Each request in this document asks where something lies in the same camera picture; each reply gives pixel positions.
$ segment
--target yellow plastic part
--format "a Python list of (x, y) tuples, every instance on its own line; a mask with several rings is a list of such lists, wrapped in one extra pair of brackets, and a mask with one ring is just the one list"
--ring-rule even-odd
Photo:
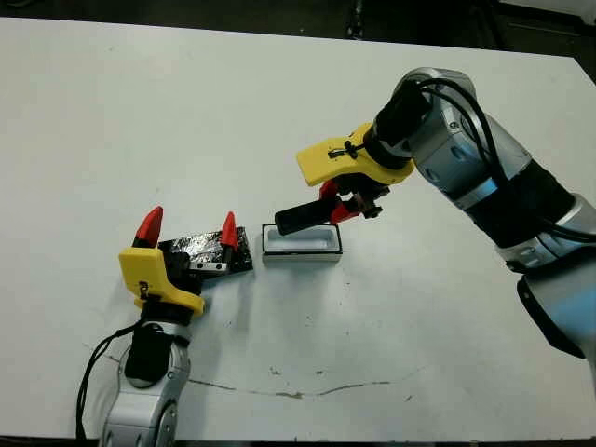
[(137, 297), (134, 304), (142, 307), (142, 293), (159, 296), (163, 303), (182, 305), (194, 312), (194, 317), (203, 314), (203, 298), (188, 291), (176, 289), (169, 281), (160, 249), (138, 249), (129, 247), (118, 255), (124, 283)]
[(306, 183), (309, 186), (314, 186), (338, 175), (357, 172), (361, 172), (383, 184), (399, 183), (408, 177), (413, 171), (412, 160), (401, 169), (387, 169), (374, 161), (364, 148), (358, 150), (358, 157), (356, 158), (352, 158), (348, 154), (336, 158), (329, 157), (331, 150), (344, 149), (346, 140), (349, 140), (355, 146), (362, 144), (364, 134), (371, 125), (372, 123), (365, 123), (347, 138), (330, 138), (299, 152), (296, 159), (300, 165), (300, 170), (305, 176)]

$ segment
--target black wire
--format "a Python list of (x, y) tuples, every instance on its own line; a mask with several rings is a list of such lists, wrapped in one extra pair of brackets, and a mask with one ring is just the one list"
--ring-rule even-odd
[(135, 329), (142, 326), (144, 323), (144, 318), (140, 318), (136, 323), (120, 329), (114, 332), (109, 337), (104, 338), (100, 341), (100, 343), (95, 347), (93, 353), (91, 354), (91, 358), (87, 364), (87, 368), (85, 369), (85, 373), (83, 374), (83, 379), (81, 380), (81, 385), (78, 388), (78, 395), (76, 397), (76, 440), (79, 442), (83, 442), (87, 440), (87, 435), (85, 434), (85, 428), (83, 427), (83, 411), (85, 411), (85, 402), (87, 400), (87, 388), (88, 388), (88, 381), (89, 377), (91, 376), (91, 370), (97, 360), (105, 353), (105, 351), (112, 343), (112, 340), (115, 338), (121, 337), (128, 333), (133, 332)]
[[(481, 123), (482, 133), (484, 134), (484, 140), (486, 141), (486, 146), (487, 146), (486, 150), (488, 151), (489, 155), (491, 156), (491, 158), (493, 159), (494, 162), (490, 163), (488, 161), (488, 159), (486, 159), (486, 157), (483, 154), (482, 146), (479, 147), (479, 153), (481, 155), (482, 160), (487, 165), (488, 170), (491, 172), (494, 182), (496, 183), (497, 187), (507, 191), (511, 195), (511, 197), (513, 198), (513, 203), (517, 204), (521, 210), (524, 210), (524, 211), (530, 213), (531, 211), (528, 210), (527, 207), (525, 207), (519, 201), (518, 195), (516, 194), (516, 191), (515, 191), (513, 185), (508, 180), (507, 175), (505, 174), (505, 171), (503, 170), (503, 166), (501, 165), (501, 163), (499, 161), (498, 153), (496, 152), (496, 146), (494, 144), (493, 133), (491, 132), (491, 128), (488, 124), (488, 120), (486, 119), (486, 115), (482, 111), (481, 107), (478, 105), (478, 102), (476, 101), (476, 99), (466, 89), (464, 89), (459, 84), (457, 84), (456, 82), (454, 82), (450, 79), (435, 79), (435, 78), (427, 79), (427, 80), (420, 82), (418, 84), (418, 87), (423, 88), (426, 86), (433, 86), (433, 85), (443, 85), (443, 86), (452, 88), (453, 90), (457, 91), (462, 97), (464, 97), (464, 99), (470, 105), (470, 107), (474, 111), (474, 114), (476, 115), (476, 117), (478, 118), (478, 120)], [(438, 93), (432, 89), (427, 89), (427, 91), (430, 93)], [(460, 105), (460, 107), (456, 107), (456, 108), (461, 113), (461, 109), (462, 109), (461, 105)], [(467, 115), (467, 119), (468, 119), (470, 128), (474, 129), (475, 126), (472, 123), (471, 119), (469, 119), (469, 115)], [(541, 224), (544, 231), (546, 231), (547, 233), (550, 233), (552, 235), (560, 236), (560, 237), (563, 237), (563, 238), (566, 238), (569, 240), (573, 240), (576, 242), (587, 242), (587, 243), (596, 242), (596, 235), (572, 230), (571, 228), (566, 228), (564, 226), (559, 226), (559, 225), (555, 224), (554, 222), (551, 222), (550, 220), (544, 218), (543, 216), (537, 215), (535, 213), (529, 214), (529, 216), (532, 217), (533, 219), (536, 219)]]
[(482, 160), (485, 160), (485, 163), (489, 164), (488, 158), (486, 158), (486, 154), (484, 153), (484, 150), (482, 149), (481, 137), (478, 134), (478, 131), (476, 130), (476, 127), (474, 126), (474, 123), (472, 122), (472, 118), (470, 117), (470, 115), (466, 111), (466, 109), (451, 96), (440, 93), (437, 90), (433, 90), (432, 88), (421, 88), (420, 91), (422, 91), (423, 93), (429, 93), (433, 96), (441, 98), (442, 100), (445, 100), (448, 103), (450, 103), (455, 109), (457, 109), (457, 111), (460, 113), (460, 115), (462, 117), (464, 117), (464, 119), (467, 121), (467, 123), (469, 125), (469, 129), (472, 132), (472, 140), (474, 140), (474, 142), (478, 145), (478, 147), (479, 147), (478, 152), (481, 155)]

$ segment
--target black cable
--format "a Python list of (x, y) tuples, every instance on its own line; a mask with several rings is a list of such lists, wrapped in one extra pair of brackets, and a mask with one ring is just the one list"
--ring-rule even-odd
[[(489, 155), (491, 156), (491, 158), (494, 161), (493, 163), (490, 163), (485, 158), (485, 156), (483, 156), (482, 147), (479, 148), (479, 153), (481, 154), (482, 160), (487, 164), (487, 168), (491, 172), (494, 182), (496, 183), (497, 187), (502, 188), (505, 191), (508, 191), (508, 193), (514, 200), (514, 203), (516, 203), (518, 206), (520, 206), (521, 210), (525, 210), (525, 211), (529, 212), (530, 210), (528, 210), (525, 206), (523, 206), (523, 204), (520, 203), (518, 196), (515, 192), (515, 189), (513, 188), (513, 185), (509, 182), (507, 175), (505, 174), (505, 171), (503, 170), (503, 166), (501, 165), (501, 163), (499, 161), (498, 153), (496, 152), (496, 146), (494, 144), (493, 133), (491, 132), (490, 126), (488, 124), (488, 120), (486, 119), (486, 115), (482, 111), (481, 107), (478, 105), (478, 102), (476, 101), (476, 99), (465, 88), (461, 87), (459, 84), (457, 84), (456, 82), (454, 82), (450, 79), (433, 78), (433, 79), (427, 79), (427, 80), (424, 80), (424, 81), (421, 81), (420, 83), (418, 83), (419, 88), (424, 88), (427, 86), (436, 86), (436, 85), (452, 88), (453, 90), (457, 91), (457, 93), (459, 93), (462, 97), (464, 97), (464, 99), (470, 105), (470, 107), (474, 111), (476, 117), (479, 119), (479, 121), (481, 123), (482, 133), (484, 134), (484, 140), (486, 141), (486, 146), (487, 146), (486, 150), (488, 151)], [(471, 129), (475, 128), (475, 126), (473, 125), (471, 120), (468, 120), (468, 123), (470, 124)], [(559, 226), (559, 225), (555, 224), (554, 222), (551, 222), (548, 219), (544, 218), (543, 216), (539, 216), (536, 214), (530, 214), (530, 216), (532, 218), (536, 219), (542, 225), (544, 231), (546, 231), (547, 233), (550, 233), (554, 236), (560, 236), (560, 237), (563, 237), (563, 238), (566, 238), (569, 240), (573, 240), (576, 242), (586, 242), (586, 243), (596, 242), (596, 235), (572, 230), (571, 228), (566, 228), (564, 226)]]
[(104, 338), (100, 341), (100, 343), (95, 347), (93, 350), (93, 354), (91, 354), (91, 358), (87, 364), (87, 368), (85, 369), (85, 373), (83, 374), (83, 380), (81, 381), (81, 385), (78, 388), (78, 395), (76, 397), (76, 440), (79, 442), (84, 442), (87, 440), (87, 435), (85, 434), (85, 428), (83, 427), (83, 411), (85, 411), (85, 402), (87, 400), (87, 388), (88, 388), (88, 381), (89, 376), (91, 375), (91, 370), (93, 366), (100, 359), (100, 357), (105, 353), (107, 348), (112, 343), (112, 340), (118, 337), (122, 337), (128, 333), (133, 332), (137, 328), (140, 328), (142, 324), (145, 322), (144, 318), (140, 318), (136, 323), (123, 328), (119, 329), (118, 331), (114, 332), (109, 337)]
[(451, 96), (445, 95), (443, 93), (440, 93), (437, 90), (433, 90), (432, 88), (421, 88), (420, 91), (422, 91), (423, 93), (428, 93), (428, 94), (431, 94), (431, 95), (436, 96), (438, 98), (441, 98), (442, 100), (445, 100), (448, 103), (450, 103), (455, 109), (457, 109), (457, 112), (459, 112), (460, 115), (462, 117), (464, 117), (464, 119), (467, 121), (467, 123), (469, 125), (469, 129), (472, 132), (472, 140), (478, 145), (478, 147), (479, 147), (479, 151), (478, 152), (479, 152), (482, 160), (483, 161), (485, 160), (485, 163), (486, 164), (489, 164), (488, 158), (486, 158), (486, 154), (484, 153), (484, 150), (482, 148), (481, 137), (478, 134), (478, 131), (476, 130), (476, 127), (474, 126), (474, 123), (472, 122), (472, 118), (470, 117), (470, 115), (466, 111), (466, 109), (464, 109), (464, 107), (462, 106), (462, 104), (460, 104), (459, 102), (457, 102)]
[(354, 159), (358, 157), (358, 151), (364, 147), (364, 143), (355, 146), (350, 140), (344, 142), (345, 151)]

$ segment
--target black handle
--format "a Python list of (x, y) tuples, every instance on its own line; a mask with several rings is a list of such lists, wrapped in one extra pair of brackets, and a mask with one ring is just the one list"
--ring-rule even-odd
[(338, 197), (324, 198), (276, 212), (276, 226), (281, 235), (328, 222)]

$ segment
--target table surface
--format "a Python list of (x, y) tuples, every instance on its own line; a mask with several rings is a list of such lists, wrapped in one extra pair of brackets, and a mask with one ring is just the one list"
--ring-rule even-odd
[[(468, 74), (484, 109), (596, 202), (596, 88), (572, 59), (2, 19), (0, 61), (1, 433), (74, 435), (91, 348), (138, 317), (116, 256), (160, 204), (162, 238), (234, 210), (254, 256), (204, 290), (178, 438), (596, 434), (588, 365), (549, 347), (492, 242), (418, 174), (379, 218), (343, 224), (339, 264), (265, 266), (259, 249), (275, 210), (316, 194), (294, 154), (371, 120), (419, 66)], [(91, 376), (90, 436), (115, 369)]]

